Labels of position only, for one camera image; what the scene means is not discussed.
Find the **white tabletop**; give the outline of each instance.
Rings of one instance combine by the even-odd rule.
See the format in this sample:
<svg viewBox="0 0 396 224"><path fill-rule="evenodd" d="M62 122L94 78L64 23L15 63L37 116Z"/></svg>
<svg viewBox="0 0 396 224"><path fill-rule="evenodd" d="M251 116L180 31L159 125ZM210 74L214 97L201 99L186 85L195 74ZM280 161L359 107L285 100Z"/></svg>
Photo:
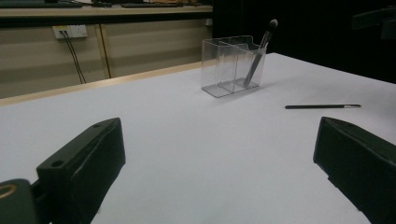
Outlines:
<svg viewBox="0 0 396 224"><path fill-rule="evenodd" d="M358 109L287 110L297 104ZM0 107L0 182L121 118L127 163L93 223L369 223L313 163L320 118L396 144L396 85L278 54L255 90L215 99L200 69Z"/></svg>

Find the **acrylic pen holder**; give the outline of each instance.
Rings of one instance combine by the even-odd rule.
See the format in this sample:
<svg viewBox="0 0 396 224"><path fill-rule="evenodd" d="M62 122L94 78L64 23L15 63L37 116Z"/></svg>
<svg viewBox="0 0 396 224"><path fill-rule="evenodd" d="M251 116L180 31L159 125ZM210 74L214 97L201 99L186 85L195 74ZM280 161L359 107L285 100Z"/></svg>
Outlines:
<svg viewBox="0 0 396 224"><path fill-rule="evenodd" d="M258 87L265 53L249 35L204 40L202 90L222 97Z"/></svg>

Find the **electrical outlet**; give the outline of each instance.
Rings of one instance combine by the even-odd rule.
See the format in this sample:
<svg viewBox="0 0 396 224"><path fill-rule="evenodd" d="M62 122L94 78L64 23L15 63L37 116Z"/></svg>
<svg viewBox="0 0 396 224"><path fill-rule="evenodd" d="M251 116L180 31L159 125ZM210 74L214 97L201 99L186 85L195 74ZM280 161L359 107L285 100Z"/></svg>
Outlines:
<svg viewBox="0 0 396 224"><path fill-rule="evenodd" d="M55 38L64 39L62 32L67 32L69 38L86 37L88 36L87 28L85 25L64 25L64 26L52 26Z"/></svg>
<svg viewBox="0 0 396 224"><path fill-rule="evenodd" d="M72 33L72 37L86 37L87 27L85 25L73 25L69 26Z"/></svg>

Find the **brush bristles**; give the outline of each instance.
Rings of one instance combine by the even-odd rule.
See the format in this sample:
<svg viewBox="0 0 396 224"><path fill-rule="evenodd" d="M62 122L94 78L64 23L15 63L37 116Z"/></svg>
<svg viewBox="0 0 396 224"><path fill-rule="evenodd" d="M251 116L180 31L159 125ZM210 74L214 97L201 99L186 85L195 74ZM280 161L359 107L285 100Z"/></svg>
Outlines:
<svg viewBox="0 0 396 224"><path fill-rule="evenodd" d="M268 31L273 33L276 27L277 27L277 20L271 20L270 24L268 25Z"/></svg>

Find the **black pen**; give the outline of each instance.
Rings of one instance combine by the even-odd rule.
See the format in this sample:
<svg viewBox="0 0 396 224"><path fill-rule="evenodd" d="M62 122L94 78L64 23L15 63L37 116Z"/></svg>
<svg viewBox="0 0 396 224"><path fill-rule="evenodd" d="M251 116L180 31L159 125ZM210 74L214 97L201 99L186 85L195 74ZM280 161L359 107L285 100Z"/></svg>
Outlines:
<svg viewBox="0 0 396 224"><path fill-rule="evenodd" d="M360 108L361 105L286 105L286 109Z"/></svg>

